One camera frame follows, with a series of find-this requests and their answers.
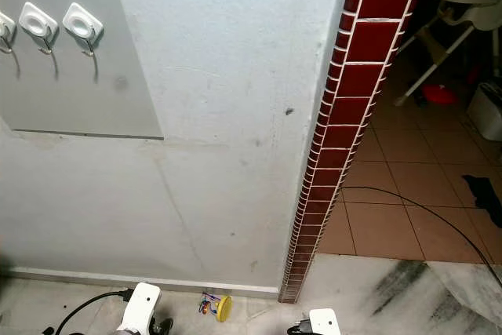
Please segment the white container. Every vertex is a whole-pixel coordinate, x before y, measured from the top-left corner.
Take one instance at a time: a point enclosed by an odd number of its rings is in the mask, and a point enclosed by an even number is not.
[[[481,85],[472,97],[467,115],[485,139],[502,141],[502,109],[486,95]]]

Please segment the gray panel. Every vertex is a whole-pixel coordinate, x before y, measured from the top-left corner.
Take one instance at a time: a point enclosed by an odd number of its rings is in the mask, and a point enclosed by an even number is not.
[[[15,54],[0,54],[0,114],[12,129],[162,137],[120,0],[0,0],[17,21],[32,2],[59,26],[53,56],[19,25]],[[96,59],[62,25],[72,2],[104,24]]]

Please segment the yellow object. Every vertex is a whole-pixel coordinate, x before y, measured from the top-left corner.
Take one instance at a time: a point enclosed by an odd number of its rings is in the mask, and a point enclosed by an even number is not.
[[[225,322],[230,316],[231,310],[232,310],[232,297],[222,296],[220,302],[218,303],[218,308],[216,310],[216,320],[218,322]]]

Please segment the red tiled wall edge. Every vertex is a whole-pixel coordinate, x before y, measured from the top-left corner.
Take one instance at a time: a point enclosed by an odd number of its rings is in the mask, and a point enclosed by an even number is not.
[[[295,303],[417,0],[345,0],[279,301]]]

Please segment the baseboard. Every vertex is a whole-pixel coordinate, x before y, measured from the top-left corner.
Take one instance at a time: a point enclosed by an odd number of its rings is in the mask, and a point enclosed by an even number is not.
[[[97,286],[125,286],[133,288],[138,282],[149,282],[163,290],[174,290],[193,293],[215,293],[254,298],[278,298],[275,286],[242,286],[239,284],[223,284],[220,282],[192,282],[187,280],[170,280],[142,278],[139,276],[93,274],[88,272],[45,270],[40,268],[10,268],[6,275],[20,279],[35,279]]]

